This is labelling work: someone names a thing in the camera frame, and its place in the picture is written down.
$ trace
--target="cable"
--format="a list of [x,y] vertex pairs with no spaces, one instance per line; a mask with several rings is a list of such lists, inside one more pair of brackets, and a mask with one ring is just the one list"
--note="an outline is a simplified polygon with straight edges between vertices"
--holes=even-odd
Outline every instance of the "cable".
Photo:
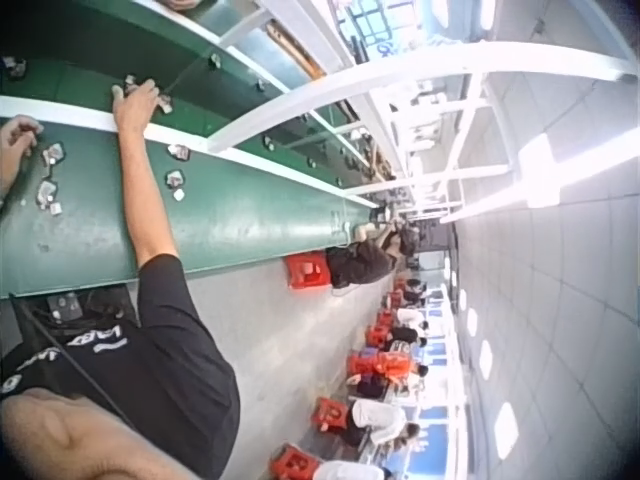
[[[102,397],[107,401],[107,403],[111,406],[111,408],[113,409],[113,411],[122,419],[122,421],[124,421],[134,432],[137,432],[137,429],[135,428],[135,426],[133,425],[133,422],[129,419],[129,417],[127,417],[125,415],[125,413],[120,409],[120,407],[118,407],[118,405],[116,405],[116,403],[113,401],[113,399],[109,396],[109,394],[107,392],[104,391],[104,389],[98,385],[98,383],[91,377],[91,375],[89,375],[87,373],[87,371],[82,368],[80,366],[80,364],[78,362],[76,362],[76,360],[69,354],[69,352],[67,352],[67,350],[60,344],[60,342],[58,342],[53,335],[51,335],[51,333],[49,333],[49,331],[40,323],[40,321],[38,321],[38,319],[36,319],[29,310],[27,310],[24,305],[22,304],[22,301],[18,299],[18,297],[16,297],[13,294],[9,294],[9,298],[11,299],[11,304],[14,307],[18,307],[20,309],[20,313],[22,313],[22,315],[26,318],[29,319],[30,326],[31,327],[35,327],[36,330],[38,330],[42,335],[44,335],[44,337],[54,346],[56,347],[60,353],[62,354],[63,357],[65,357],[67,359],[67,361],[77,370],[77,372],[84,377],[84,379],[89,382],[93,388],[96,389],[96,391],[102,395]],[[45,376],[47,377],[51,377],[50,372],[48,372],[48,369],[46,367],[43,366],[43,370],[45,372]],[[57,385],[58,382],[56,382],[55,379],[50,378],[49,379],[52,382],[52,385]]]

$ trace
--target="green conveyor belt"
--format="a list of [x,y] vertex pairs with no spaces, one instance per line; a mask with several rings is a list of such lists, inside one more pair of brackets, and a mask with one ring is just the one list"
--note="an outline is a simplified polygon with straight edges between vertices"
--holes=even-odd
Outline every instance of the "green conveyor belt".
[[[0,216],[0,297],[133,280],[114,134],[45,124],[40,145],[62,141],[54,167],[63,213],[35,203],[44,167],[40,152],[25,162]],[[340,245],[344,221],[366,221],[368,209],[304,185],[226,160],[192,153],[182,163],[148,142],[156,179],[188,272],[207,271]],[[186,197],[177,202],[164,176],[180,168]]]

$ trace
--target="white print on shirt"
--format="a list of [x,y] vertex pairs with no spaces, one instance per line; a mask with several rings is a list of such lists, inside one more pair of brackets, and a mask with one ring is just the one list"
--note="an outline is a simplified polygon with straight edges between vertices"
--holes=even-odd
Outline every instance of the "white print on shirt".
[[128,341],[129,340],[127,340],[126,338],[123,338],[116,343],[99,343],[93,346],[93,351],[95,353],[100,353],[102,350],[117,350],[120,347],[124,347]]
[[92,343],[96,338],[98,340],[106,340],[109,337],[120,338],[121,336],[122,329],[120,328],[120,325],[116,325],[109,330],[91,330],[87,333],[83,333],[82,335],[78,335],[73,340],[68,341],[67,346],[82,347],[83,345]]
[[2,384],[2,395],[12,392],[20,384],[20,380],[22,380],[22,375],[19,373],[7,378]]

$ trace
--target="gray floor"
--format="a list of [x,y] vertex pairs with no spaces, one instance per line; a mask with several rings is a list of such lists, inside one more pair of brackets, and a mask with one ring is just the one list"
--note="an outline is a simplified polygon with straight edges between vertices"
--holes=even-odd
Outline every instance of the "gray floor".
[[344,379],[347,352],[362,345],[390,281],[293,291],[279,260],[190,281],[203,321],[236,369],[242,398],[224,480],[258,479],[282,443],[308,441],[315,397]]

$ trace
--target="fluorescent light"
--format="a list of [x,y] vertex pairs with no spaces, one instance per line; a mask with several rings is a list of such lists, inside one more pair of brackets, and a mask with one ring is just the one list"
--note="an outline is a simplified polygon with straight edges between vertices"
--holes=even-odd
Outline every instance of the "fluorescent light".
[[496,0],[482,0],[482,10],[480,12],[480,26],[484,30],[493,28],[493,21],[496,17]]
[[460,290],[459,304],[460,304],[460,310],[464,312],[467,309],[467,291],[464,288]]
[[485,380],[489,380],[489,375],[491,375],[491,368],[493,367],[493,351],[491,350],[491,345],[486,340],[482,341],[482,346],[480,347],[480,358],[478,360],[480,364],[480,372],[482,373],[482,378]]
[[431,11],[442,28],[449,28],[449,3],[447,0],[431,0]]
[[522,183],[529,208],[553,207],[560,203],[560,187],[551,144],[546,133],[538,135],[518,153]]
[[467,312],[467,330],[469,330],[469,335],[472,337],[475,337],[478,333],[478,314],[473,308],[470,308]]
[[[557,164],[555,173],[558,188],[580,182],[639,157],[640,142],[638,142],[638,138],[640,138],[640,127],[629,130],[613,140]],[[440,223],[455,222],[516,203],[523,200],[526,193],[525,185],[517,183],[447,215],[440,220]]]
[[505,402],[500,408],[498,418],[493,427],[493,433],[496,437],[498,457],[500,457],[500,460],[504,460],[513,450],[513,446],[520,435],[518,422],[513,413],[513,407],[509,402]]

